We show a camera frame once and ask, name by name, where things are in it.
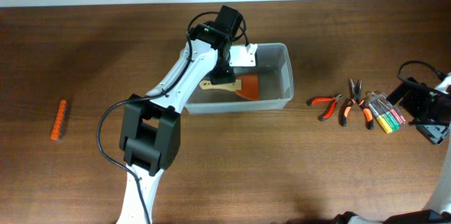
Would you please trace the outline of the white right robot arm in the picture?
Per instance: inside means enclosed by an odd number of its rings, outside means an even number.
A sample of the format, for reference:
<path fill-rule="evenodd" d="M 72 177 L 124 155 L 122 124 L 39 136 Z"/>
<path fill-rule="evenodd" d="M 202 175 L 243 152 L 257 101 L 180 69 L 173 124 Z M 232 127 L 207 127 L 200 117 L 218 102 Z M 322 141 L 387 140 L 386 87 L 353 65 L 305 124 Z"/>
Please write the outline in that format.
<path fill-rule="evenodd" d="M 421 211 L 391 216 L 384 221 L 367 220 L 354 212 L 338 214 L 331 221 L 334 224 L 415 224 L 450 223 L 450 143 L 438 183 L 426 205 Z"/>

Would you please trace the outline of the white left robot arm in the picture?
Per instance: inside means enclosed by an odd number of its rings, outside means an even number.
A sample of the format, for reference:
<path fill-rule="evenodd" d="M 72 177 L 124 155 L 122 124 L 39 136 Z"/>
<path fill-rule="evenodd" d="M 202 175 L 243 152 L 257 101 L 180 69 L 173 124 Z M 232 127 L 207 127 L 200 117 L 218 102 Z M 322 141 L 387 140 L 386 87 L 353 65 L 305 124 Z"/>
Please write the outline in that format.
<path fill-rule="evenodd" d="M 165 78 L 139 97 L 124 102 L 119 147 L 127 183 L 119 223 L 151 223 L 156 191 L 180 148 L 180 120 L 188 99 L 205 78 L 215 85 L 235 81 L 233 61 L 253 56 L 256 45 L 234 43 L 246 23 L 234 8 L 222 6 L 216 19 L 187 27 L 187 43 Z"/>

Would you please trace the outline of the orange perforated plastic bar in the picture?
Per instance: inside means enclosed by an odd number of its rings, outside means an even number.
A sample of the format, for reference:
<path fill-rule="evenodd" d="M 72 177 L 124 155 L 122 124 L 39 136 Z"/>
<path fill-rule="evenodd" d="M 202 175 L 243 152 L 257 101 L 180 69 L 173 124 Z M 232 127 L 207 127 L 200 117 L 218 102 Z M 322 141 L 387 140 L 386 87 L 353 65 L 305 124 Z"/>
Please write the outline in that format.
<path fill-rule="evenodd" d="M 62 135 L 67 107 L 68 102 L 65 99 L 61 100 L 56 113 L 54 125 L 52 127 L 52 131 L 50 134 L 51 140 L 57 141 Z"/>

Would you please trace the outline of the orange scraper wooden handle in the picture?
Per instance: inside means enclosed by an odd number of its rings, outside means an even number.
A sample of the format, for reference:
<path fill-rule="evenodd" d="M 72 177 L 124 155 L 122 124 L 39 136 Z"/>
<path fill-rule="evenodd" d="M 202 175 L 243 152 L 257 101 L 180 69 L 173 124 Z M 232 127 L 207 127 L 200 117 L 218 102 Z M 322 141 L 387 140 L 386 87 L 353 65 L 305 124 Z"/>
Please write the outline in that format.
<path fill-rule="evenodd" d="M 234 92 L 239 97 L 258 101 L 259 97 L 259 75 L 256 73 L 241 75 L 234 82 L 213 85 L 209 80 L 202 80 L 199 87 L 203 90 L 218 89 Z"/>

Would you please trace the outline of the clear screwdriver set case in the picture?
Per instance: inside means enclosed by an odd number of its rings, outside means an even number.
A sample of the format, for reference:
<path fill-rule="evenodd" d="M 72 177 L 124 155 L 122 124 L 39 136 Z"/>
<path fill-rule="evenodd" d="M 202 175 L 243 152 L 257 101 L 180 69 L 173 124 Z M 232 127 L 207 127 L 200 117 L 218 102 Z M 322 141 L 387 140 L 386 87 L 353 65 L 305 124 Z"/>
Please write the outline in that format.
<path fill-rule="evenodd" d="M 386 94 L 368 92 L 365 101 L 385 133 L 395 132 L 407 123 L 399 108 L 388 101 Z"/>

